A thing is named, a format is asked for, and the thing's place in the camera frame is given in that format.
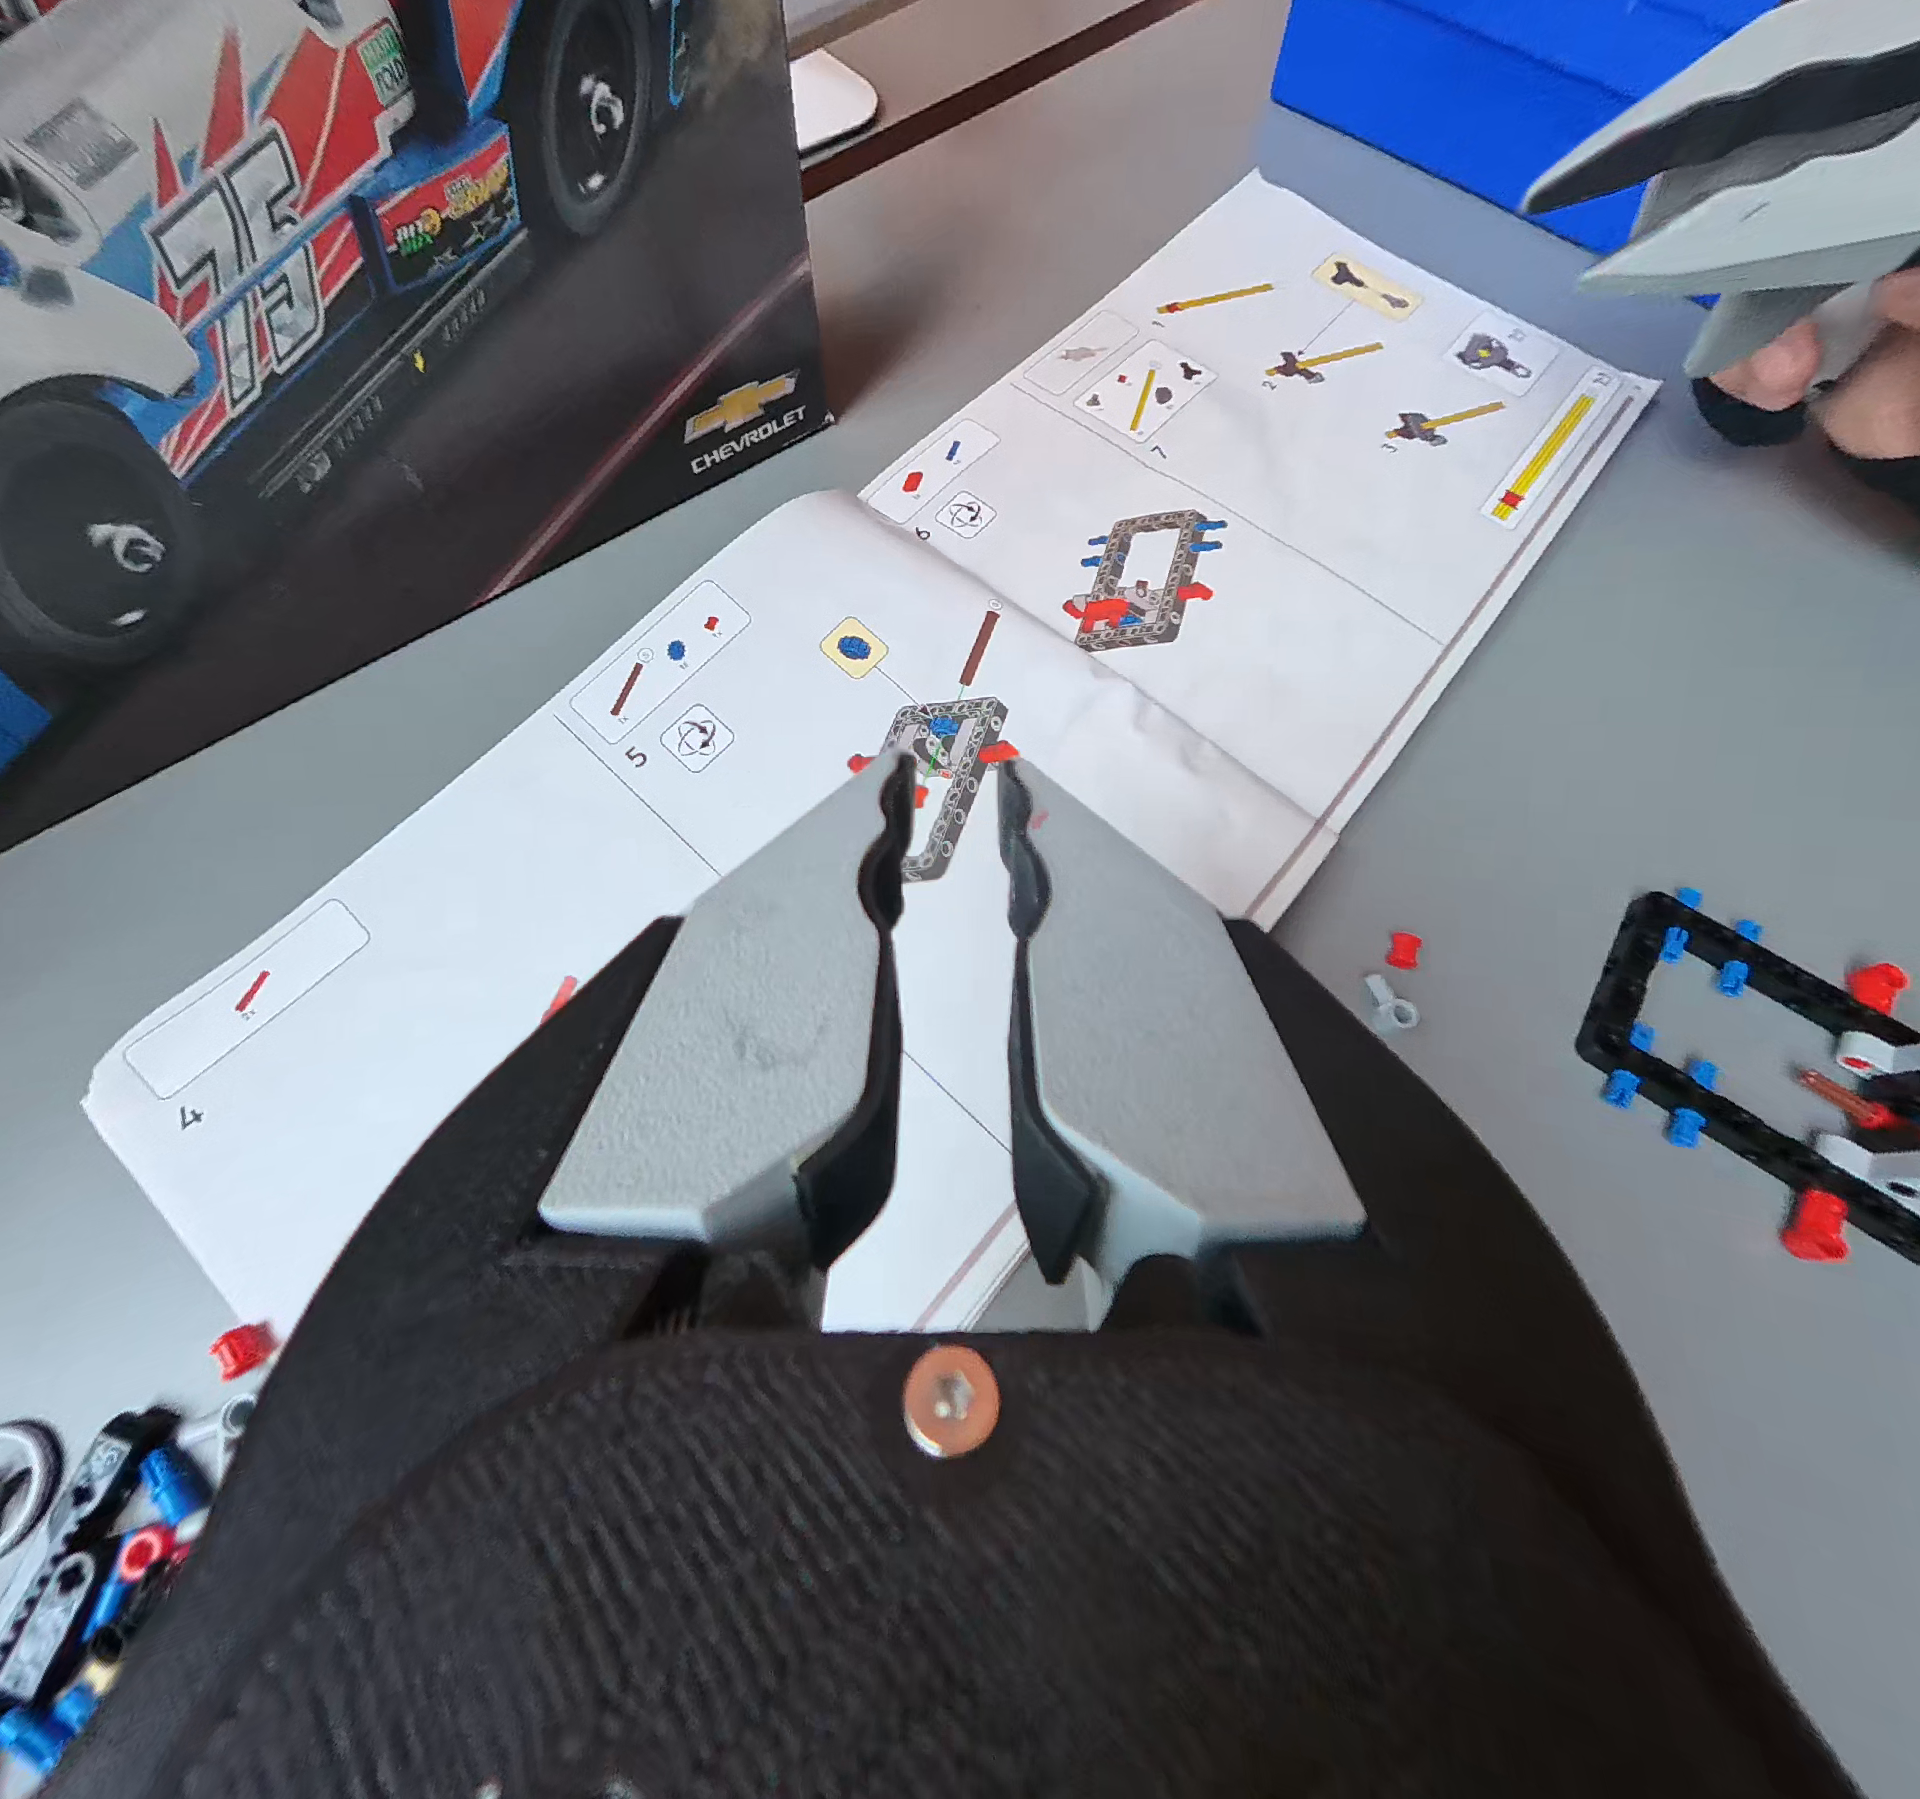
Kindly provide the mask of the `white curved stand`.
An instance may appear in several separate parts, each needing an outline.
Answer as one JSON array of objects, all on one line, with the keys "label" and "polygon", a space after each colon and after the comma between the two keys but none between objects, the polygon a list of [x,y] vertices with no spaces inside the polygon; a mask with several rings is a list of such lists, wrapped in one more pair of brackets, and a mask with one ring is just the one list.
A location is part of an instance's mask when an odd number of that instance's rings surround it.
[{"label": "white curved stand", "polygon": [[820,161],[877,128],[877,82],[823,46],[790,59],[790,88],[803,164]]}]

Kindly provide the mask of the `race car lego set box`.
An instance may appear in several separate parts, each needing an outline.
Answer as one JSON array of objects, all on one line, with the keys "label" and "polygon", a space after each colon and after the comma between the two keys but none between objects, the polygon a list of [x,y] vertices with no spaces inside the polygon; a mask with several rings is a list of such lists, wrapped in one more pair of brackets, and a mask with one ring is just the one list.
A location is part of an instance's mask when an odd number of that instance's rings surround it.
[{"label": "race car lego set box", "polygon": [[830,423],[781,0],[5,0],[5,849]]}]

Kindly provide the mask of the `black lego frame assembly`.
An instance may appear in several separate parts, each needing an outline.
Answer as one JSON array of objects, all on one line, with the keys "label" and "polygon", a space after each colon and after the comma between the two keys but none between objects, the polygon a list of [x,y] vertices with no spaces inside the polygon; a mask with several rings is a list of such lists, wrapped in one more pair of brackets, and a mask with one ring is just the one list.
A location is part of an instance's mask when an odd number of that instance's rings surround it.
[{"label": "black lego frame assembly", "polygon": [[[1655,976],[1685,960],[1711,969],[1716,994],[1763,997],[1828,1038],[1827,1065],[1795,1081],[1837,1114],[1839,1127],[1775,1127],[1724,1090],[1714,1062],[1661,1051],[1647,999]],[[1701,890],[1652,890],[1620,922],[1575,1051],[1600,1074],[1606,1105],[1659,1108],[1671,1145],[1718,1145],[1787,1189],[1781,1239],[1791,1259],[1837,1262],[1860,1233],[1916,1262],[1916,1026],[1897,1015],[1908,988],[1892,961],[1834,982],[1767,948],[1758,922],[1713,920]]]}]

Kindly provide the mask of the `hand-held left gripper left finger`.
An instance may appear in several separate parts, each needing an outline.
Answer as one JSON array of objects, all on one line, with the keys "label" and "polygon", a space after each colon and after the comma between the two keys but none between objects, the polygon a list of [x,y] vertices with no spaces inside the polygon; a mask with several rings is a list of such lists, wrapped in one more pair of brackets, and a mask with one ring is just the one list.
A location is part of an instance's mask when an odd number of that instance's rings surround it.
[{"label": "hand-held left gripper left finger", "polygon": [[919,773],[877,755],[680,922],[541,1197],[574,1236],[826,1274],[898,1170]]}]

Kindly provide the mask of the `white lego instruction booklet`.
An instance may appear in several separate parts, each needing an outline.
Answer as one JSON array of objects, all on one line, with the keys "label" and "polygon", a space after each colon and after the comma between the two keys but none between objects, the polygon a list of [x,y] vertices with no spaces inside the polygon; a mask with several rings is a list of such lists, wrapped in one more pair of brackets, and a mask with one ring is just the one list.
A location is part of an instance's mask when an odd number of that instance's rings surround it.
[{"label": "white lego instruction booklet", "polygon": [[1022,1253],[1003,764],[1274,922],[1652,392],[1249,175],[867,489],[728,545],[125,1034],[84,1114],[291,1331],[538,1020],[904,741],[900,1185],[828,1320],[970,1320]]}]

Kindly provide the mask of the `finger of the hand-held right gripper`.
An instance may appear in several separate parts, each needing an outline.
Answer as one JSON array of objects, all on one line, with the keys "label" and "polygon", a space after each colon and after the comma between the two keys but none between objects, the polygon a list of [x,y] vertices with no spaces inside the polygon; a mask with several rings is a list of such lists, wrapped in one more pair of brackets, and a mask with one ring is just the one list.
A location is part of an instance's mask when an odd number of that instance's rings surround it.
[{"label": "finger of the hand-held right gripper", "polygon": [[1918,242],[1918,118],[1880,115],[1775,135],[1650,181],[1624,247],[1579,279],[1591,294],[1844,289]]},{"label": "finger of the hand-held right gripper", "polygon": [[1520,209],[1558,211],[1916,97],[1918,0],[1783,0],[1572,149]]}]

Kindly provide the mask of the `pile of loose lego pieces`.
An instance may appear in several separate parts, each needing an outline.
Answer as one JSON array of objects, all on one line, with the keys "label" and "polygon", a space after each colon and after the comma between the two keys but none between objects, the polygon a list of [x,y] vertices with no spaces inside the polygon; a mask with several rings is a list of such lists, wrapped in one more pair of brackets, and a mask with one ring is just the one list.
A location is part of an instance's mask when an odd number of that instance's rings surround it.
[{"label": "pile of loose lego pieces", "polygon": [[29,1481],[28,1549],[5,1587],[5,1794],[41,1794],[103,1714],[204,1539],[251,1423],[259,1386],[184,1417],[167,1404],[115,1412],[55,1479],[34,1421],[5,1428]]}]

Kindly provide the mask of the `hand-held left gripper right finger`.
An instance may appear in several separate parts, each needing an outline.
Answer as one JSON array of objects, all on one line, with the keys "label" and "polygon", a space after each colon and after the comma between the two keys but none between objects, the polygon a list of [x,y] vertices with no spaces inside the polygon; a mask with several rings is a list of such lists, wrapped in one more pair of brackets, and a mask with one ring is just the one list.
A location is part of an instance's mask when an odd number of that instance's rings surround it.
[{"label": "hand-held left gripper right finger", "polygon": [[1358,1238],[1368,1213],[1226,917],[1028,760],[997,775],[1012,1181],[1048,1284]]}]

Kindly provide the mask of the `person's right hand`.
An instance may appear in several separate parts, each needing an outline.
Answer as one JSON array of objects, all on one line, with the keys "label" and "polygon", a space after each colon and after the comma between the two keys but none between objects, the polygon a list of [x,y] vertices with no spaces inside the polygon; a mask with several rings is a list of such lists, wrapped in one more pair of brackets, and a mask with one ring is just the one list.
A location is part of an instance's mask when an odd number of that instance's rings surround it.
[{"label": "person's right hand", "polygon": [[1854,368],[1814,394],[1823,332],[1813,317],[1711,373],[1713,386],[1760,413],[1810,410],[1827,443],[1859,465],[1886,467],[1918,457],[1918,270],[1894,271],[1868,296],[1874,338]]}]

